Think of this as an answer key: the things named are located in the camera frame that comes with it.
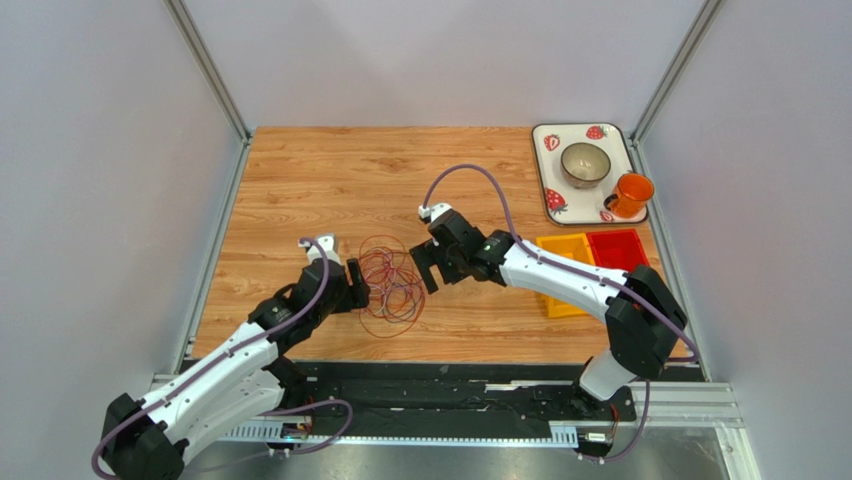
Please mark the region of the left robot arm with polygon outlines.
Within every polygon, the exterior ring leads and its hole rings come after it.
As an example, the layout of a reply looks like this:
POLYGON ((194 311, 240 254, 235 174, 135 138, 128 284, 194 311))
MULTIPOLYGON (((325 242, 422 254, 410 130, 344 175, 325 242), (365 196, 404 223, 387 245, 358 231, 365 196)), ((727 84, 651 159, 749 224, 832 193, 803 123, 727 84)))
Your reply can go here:
POLYGON ((312 402, 286 353, 330 315, 367 306, 358 261, 313 256, 299 280, 261 301, 237 331, 181 376, 107 408, 91 467, 102 479, 177 479, 224 434, 260 416, 308 416, 312 402))

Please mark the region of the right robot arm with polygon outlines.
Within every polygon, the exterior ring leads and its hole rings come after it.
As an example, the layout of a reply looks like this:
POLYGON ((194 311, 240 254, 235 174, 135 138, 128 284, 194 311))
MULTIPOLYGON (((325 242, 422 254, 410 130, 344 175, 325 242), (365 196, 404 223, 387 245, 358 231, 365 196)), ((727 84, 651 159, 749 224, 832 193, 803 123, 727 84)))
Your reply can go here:
POLYGON ((542 294, 601 321, 608 347, 577 381, 587 396, 611 399, 634 379, 655 380, 670 361, 688 317, 659 273, 599 267, 548 252, 511 232, 484 235, 446 203, 419 207, 429 239, 410 251, 428 293, 472 278, 542 294))

